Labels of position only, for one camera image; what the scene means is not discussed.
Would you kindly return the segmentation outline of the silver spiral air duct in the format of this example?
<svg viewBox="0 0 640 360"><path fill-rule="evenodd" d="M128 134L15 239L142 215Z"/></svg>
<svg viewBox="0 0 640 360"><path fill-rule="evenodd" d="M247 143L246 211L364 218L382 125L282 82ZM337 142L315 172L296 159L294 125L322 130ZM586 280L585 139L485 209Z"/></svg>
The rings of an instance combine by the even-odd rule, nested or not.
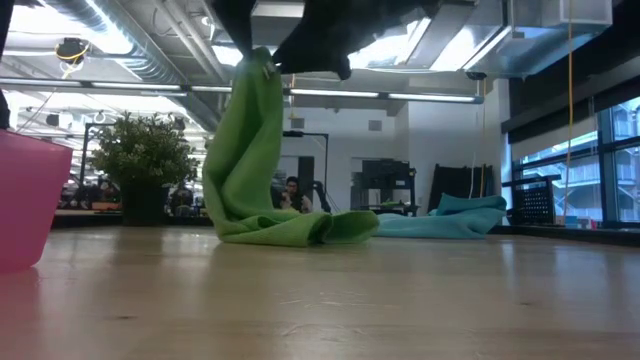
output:
<svg viewBox="0 0 640 360"><path fill-rule="evenodd" d="M118 0L43 0L44 3L94 34L128 49L111 51L116 61L145 83L190 84Z"/></svg>

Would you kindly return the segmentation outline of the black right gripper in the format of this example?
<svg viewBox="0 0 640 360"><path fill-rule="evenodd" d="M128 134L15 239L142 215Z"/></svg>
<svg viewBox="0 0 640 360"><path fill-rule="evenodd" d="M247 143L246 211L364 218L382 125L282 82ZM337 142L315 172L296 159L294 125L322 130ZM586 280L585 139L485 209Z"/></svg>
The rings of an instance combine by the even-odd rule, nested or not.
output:
<svg viewBox="0 0 640 360"><path fill-rule="evenodd" d="M345 54L370 44L415 10L432 17L440 0L305 0L302 19L273 54L282 74L332 72L351 76Z"/></svg>

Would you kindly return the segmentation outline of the black perforated metal rack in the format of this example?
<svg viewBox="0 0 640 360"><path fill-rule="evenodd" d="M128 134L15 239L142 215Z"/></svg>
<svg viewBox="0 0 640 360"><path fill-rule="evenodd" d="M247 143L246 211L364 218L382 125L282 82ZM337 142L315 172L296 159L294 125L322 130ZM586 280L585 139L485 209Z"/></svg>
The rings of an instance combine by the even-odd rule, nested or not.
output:
<svg viewBox="0 0 640 360"><path fill-rule="evenodd" d="M503 182L511 189L512 208L507 220L512 226L553 226L555 224L555 200L553 182L560 175L536 176Z"/></svg>

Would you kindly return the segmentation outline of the large framed window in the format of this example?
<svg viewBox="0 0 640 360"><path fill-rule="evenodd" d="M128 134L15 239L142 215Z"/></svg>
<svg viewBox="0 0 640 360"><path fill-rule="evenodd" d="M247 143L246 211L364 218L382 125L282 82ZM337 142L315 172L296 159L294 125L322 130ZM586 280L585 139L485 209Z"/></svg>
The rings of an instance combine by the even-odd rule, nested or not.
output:
<svg viewBox="0 0 640 360"><path fill-rule="evenodd" d="M511 145L517 179L550 176L555 223L640 223L640 96Z"/></svg>

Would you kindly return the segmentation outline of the black leaning panel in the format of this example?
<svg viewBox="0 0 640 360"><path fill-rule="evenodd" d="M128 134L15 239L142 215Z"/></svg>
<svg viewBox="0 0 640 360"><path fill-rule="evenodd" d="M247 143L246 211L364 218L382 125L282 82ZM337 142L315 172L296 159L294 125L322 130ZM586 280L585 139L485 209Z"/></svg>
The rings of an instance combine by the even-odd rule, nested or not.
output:
<svg viewBox="0 0 640 360"><path fill-rule="evenodd" d="M434 167L427 211L438 207L443 194L458 198L492 196L494 169L489 165L479 167Z"/></svg>

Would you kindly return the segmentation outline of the black metal frame rig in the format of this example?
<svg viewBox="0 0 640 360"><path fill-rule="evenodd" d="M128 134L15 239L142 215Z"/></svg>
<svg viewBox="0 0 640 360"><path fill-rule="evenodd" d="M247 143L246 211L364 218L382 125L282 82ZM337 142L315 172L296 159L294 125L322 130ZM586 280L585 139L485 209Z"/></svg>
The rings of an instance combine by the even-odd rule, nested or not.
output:
<svg viewBox="0 0 640 360"><path fill-rule="evenodd" d="M328 194L326 189L326 181L328 180L328 157L329 157L329 137L330 135L327 133L318 133L318 132L303 132L296 130L288 130L282 133L284 137L288 138L303 138L306 136L312 137L321 137L324 139L324 145L322 146L324 150L324 181L314 180L311 185L311 189L315 191L320 200L320 207L326 213L331 213L332 208L328 201Z"/></svg>

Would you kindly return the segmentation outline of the blue microfiber towel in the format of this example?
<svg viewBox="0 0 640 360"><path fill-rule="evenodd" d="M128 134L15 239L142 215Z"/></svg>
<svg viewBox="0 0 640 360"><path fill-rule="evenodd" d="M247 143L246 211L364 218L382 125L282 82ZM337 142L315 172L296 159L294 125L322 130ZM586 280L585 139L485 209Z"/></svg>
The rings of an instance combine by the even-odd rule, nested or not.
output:
<svg viewBox="0 0 640 360"><path fill-rule="evenodd" d="M443 194L437 208L425 216L378 216L378 237L483 239L506 215L506 200L498 195L458 198Z"/></svg>

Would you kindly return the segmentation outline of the green microfiber towel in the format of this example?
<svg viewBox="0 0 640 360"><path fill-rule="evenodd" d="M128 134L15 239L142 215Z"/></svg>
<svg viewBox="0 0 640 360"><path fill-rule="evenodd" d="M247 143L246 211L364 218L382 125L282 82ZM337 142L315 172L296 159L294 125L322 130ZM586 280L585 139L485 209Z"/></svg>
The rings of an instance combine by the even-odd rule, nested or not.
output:
<svg viewBox="0 0 640 360"><path fill-rule="evenodd" d="M283 135L282 90L268 49L252 50L237 65L228 107L202 169L204 202L219 239L285 247L368 240L379 226L371 211L302 214L272 204Z"/></svg>

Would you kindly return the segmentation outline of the pink plastic basket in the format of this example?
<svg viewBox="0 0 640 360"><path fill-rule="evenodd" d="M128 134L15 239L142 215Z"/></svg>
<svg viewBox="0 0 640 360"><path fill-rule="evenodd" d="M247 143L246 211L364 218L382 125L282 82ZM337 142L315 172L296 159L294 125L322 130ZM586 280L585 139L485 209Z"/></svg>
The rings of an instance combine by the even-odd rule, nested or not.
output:
<svg viewBox="0 0 640 360"><path fill-rule="evenodd" d="M63 145L0 130L0 273L40 260L72 153Z"/></svg>

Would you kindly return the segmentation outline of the black shelf cart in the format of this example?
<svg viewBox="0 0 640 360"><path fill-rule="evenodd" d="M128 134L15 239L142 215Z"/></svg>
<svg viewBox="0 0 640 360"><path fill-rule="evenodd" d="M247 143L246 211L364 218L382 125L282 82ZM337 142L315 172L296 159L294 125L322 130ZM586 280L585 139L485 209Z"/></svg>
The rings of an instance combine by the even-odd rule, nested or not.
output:
<svg viewBox="0 0 640 360"><path fill-rule="evenodd" d="M365 159L352 173L351 209L416 217L416 169L409 162Z"/></svg>

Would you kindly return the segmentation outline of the green potted plant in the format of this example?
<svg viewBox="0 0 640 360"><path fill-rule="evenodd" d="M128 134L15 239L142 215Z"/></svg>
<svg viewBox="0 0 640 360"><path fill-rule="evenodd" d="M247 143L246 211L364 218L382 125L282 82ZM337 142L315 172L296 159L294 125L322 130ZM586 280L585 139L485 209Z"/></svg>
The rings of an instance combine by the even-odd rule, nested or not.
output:
<svg viewBox="0 0 640 360"><path fill-rule="evenodd" d="M184 132L156 115L127 112L96 140L90 163L118 186L126 226L162 224L169 189L196 178L199 162Z"/></svg>

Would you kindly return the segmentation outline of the person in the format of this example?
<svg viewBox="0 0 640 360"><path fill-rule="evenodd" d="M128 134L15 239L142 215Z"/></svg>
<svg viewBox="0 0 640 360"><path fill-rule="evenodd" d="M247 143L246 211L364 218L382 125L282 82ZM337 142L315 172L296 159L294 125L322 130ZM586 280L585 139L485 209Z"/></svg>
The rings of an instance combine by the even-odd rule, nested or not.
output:
<svg viewBox="0 0 640 360"><path fill-rule="evenodd" d="M297 177L290 176L286 179L285 191L281 195L280 207L282 209L294 209L302 214L313 211L311 200L301 192Z"/></svg>

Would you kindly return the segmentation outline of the long ceiling light bar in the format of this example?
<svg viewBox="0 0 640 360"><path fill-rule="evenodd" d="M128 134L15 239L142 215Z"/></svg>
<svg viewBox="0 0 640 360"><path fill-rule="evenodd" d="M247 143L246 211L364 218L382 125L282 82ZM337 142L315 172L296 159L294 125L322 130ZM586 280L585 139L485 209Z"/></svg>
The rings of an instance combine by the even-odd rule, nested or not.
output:
<svg viewBox="0 0 640 360"><path fill-rule="evenodd" d="M185 96L187 93L230 94L230 86L224 85L186 85L186 84L154 84L126 83L89 80L62 80L47 78L0 77L0 86L7 88L55 88L55 89L91 89L105 91L137 91L158 96ZM394 101L415 101L456 104L482 104L485 100L478 95L454 95L436 93L392 93L372 91L326 90L326 89L283 89L285 96L335 97L355 99L375 99Z"/></svg>

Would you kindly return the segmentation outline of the silver rectangular air duct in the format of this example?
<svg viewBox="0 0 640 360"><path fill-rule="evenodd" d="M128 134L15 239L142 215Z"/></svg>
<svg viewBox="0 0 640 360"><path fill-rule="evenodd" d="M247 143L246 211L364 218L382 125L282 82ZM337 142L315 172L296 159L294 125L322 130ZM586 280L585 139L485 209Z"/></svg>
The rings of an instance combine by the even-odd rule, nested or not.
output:
<svg viewBox="0 0 640 360"><path fill-rule="evenodd" d="M505 0L503 23L463 65L509 78L537 74L613 24L617 0Z"/></svg>

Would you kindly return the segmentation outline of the dark low counter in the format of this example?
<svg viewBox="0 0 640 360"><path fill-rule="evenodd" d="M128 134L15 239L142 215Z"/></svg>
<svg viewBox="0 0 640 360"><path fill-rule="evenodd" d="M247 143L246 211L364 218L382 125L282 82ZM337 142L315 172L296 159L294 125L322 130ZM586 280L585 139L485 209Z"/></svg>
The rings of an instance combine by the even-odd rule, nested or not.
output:
<svg viewBox="0 0 640 360"><path fill-rule="evenodd" d="M124 220L120 212L57 209L51 228L66 229L121 225L124 225ZM159 226L212 227L213 223L208 217L174 217L165 215Z"/></svg>

